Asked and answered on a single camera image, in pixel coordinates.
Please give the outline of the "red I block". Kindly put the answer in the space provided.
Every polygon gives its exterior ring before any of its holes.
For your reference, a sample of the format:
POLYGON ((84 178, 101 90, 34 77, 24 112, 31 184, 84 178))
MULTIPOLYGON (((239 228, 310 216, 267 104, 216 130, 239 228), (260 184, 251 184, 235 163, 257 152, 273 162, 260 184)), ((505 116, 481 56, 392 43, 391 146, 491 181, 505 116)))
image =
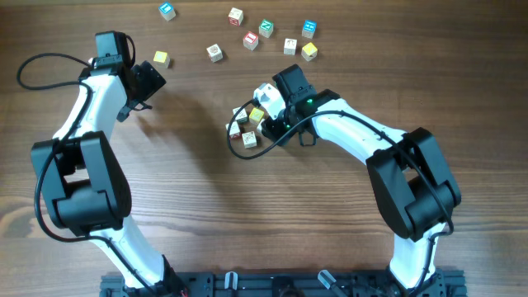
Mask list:
POLYGON ((258 35, 249 31, 243 37, 243 46, 251 51, 254 51, 258 46, 259 38, 258 35))

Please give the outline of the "yellow S block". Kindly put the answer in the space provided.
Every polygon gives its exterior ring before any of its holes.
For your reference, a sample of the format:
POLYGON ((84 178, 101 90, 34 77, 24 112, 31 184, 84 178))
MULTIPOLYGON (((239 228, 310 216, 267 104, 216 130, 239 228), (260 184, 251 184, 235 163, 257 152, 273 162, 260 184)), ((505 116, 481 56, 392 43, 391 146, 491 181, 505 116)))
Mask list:
POLYGON ((252 111, 250 112, 248 119, 253 125, 259 125, 264 115, 265 115, 264 111, 262 111, 259 108, 254 107, 252 111))

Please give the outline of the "red A block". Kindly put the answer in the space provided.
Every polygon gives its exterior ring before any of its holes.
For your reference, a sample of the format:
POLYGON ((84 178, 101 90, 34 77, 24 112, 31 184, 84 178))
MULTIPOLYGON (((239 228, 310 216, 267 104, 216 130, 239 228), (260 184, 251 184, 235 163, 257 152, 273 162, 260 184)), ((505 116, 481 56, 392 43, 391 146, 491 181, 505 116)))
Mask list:
POLYGON ((240 139, 242 136, 242 132, 240 130, 240 127, 236 121, 234 121, 231 125, 226 124, 226 129, 229 129, 229 138, 230 139, 240 139))

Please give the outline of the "red shell block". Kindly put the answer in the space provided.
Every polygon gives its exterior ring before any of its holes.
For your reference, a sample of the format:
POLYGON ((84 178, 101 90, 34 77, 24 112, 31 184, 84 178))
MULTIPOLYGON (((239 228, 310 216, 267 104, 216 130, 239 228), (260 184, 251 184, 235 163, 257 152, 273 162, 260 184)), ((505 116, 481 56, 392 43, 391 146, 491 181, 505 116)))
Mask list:
POLYGON ((218 62, 223 58, 222 49, 217 44, 211 45, 206 50, 210 60, 213 63, 218 62))

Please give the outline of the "green V block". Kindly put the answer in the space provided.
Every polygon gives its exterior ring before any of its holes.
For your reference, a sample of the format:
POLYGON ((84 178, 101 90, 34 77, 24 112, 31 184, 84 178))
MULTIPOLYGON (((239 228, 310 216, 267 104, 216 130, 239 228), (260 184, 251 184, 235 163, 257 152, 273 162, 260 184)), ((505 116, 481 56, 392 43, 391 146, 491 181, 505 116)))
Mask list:
POLYGON ((236 115, 235 120, 241 125, 248 122, 248 114, 244 107, 233 108, 233 113, 236 115))

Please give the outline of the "green N block number 8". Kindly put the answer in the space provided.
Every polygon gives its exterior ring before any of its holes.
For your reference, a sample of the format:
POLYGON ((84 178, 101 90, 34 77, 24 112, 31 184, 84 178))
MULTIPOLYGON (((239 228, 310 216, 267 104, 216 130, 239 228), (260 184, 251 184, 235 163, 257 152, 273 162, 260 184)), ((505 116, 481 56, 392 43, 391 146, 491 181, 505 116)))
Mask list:
POLYGON ((261 121, 258 123, 258 125, 257 125, 257 132, 258 132, 259 134, 262 134, 262 129, 263 129, 262 127, 263 127, 263 123, 264 123, 264 121, 265 121, 265 120, 261 120, 261 121))

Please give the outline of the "yellow W block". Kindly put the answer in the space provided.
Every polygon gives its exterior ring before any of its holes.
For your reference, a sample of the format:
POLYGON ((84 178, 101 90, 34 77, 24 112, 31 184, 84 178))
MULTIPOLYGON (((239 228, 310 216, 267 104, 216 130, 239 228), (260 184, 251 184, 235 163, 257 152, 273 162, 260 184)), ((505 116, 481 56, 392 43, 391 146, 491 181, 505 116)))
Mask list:
POLYGON ((254 131, 242 133, 244 148, 249 149, 257 146, 257 136, 254 131))

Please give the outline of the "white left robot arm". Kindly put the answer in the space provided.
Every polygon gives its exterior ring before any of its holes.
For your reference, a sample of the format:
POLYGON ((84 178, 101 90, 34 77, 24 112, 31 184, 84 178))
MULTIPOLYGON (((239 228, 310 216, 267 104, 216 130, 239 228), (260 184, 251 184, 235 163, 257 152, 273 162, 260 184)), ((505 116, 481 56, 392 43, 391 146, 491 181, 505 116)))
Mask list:
POLYGON ((35 217, 50 238, 94 243, 108 256, 121 287, 106 278, 102 295, 184 296, 185 283, 130 214, 130 186, 109 143, 116 122, 149 109, 146 101, 166 81, 149 62, 135 62, 129 35, 106 31, 95 40, 97 56, 74 82, 79 94, 68 119, 31 149, 35 217))

